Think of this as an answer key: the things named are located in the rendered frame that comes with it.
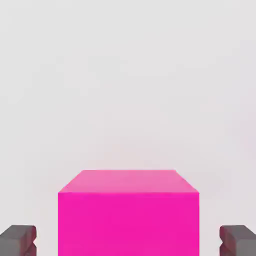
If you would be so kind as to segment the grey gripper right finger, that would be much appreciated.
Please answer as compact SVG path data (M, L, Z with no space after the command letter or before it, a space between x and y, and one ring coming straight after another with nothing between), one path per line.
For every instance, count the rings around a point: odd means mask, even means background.
M256 234L245 225L222 225L219 256L256 256Z

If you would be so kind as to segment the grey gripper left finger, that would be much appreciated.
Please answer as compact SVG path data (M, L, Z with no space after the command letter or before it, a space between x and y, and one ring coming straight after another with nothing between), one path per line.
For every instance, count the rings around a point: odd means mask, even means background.
M37 256L34 225L11 225L0 234L0 256Z

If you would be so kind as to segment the small pink cube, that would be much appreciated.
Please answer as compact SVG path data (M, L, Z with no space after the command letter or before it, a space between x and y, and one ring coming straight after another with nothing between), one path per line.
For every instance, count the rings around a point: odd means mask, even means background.
M58 192L58 256L200 256L200 194L174 170L83 170Z

